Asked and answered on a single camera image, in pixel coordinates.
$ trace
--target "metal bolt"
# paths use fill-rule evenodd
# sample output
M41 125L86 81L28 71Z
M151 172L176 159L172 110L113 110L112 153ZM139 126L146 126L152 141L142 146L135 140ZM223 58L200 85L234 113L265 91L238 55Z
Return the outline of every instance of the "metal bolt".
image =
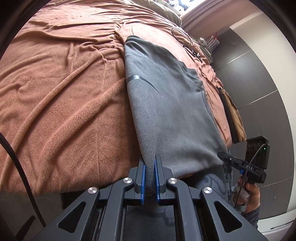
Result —
M170 184L176 184L177 183L177 179L176 178L169 178L169 180L168 180L168 182L170 183Z
M204 187L203 190L204 190L204 192L207 193L207 194L210 194L210 193L213 192L213 189L210 188L210 187Z
M97 188L96 187L91 187L91 188L89 188L87 191L88 191L88 193L90 193L90 194L94 194L94 193L96 193L97 192Z
M123 182L126 183L126 184L129 184L133 181L133 179L131 179L130 177L126 177L124 178Z

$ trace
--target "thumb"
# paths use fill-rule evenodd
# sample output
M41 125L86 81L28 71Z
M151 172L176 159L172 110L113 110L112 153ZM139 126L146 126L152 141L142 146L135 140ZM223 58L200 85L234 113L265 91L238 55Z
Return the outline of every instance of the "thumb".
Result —
M246 189L248 191L250 191L253 195L259 195L260 194L259 187L257 187L256 184L246 183Z

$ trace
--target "brown garment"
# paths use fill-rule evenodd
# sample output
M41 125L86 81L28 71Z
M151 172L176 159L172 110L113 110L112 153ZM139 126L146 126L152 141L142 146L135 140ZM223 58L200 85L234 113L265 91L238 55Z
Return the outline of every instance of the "brown garment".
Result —
M124 0L53 0L24 25L0 61L0 131L34 194L100 187L138 164L124 66L130 35L167 48L199 76L209 71L201 79L221 137L229 140L215 88L220 81L172 37L172 27ZM25 192L3 148L0 170L1 191Z
M228 105L234 127L237 131L237 137L239 139L239 142L245 142L247 140L247 136L246 136L246 132L244 131L244 126L242 124L242 119L240 117L239 110L237 109L235 104L232 102L228 93L224 89L222 89L221 92Z

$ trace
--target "white wall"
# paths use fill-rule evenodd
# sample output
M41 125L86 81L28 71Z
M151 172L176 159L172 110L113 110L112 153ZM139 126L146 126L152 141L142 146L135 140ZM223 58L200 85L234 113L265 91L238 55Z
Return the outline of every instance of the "white wall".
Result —
M285 105L294 143L294 180L287 212L296 209L296 54L277 26L260 10L230 27L255 52L272 77ZM273 223L284 224L296 212L259 221L261 228Z

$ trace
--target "person's leg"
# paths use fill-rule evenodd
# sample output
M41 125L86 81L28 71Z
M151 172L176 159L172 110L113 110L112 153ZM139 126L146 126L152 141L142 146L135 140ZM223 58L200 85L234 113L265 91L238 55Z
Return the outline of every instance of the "person's leg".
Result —
M212 167L182 179L190 187L202 189L211 187L228 202L227 185L223 166Z

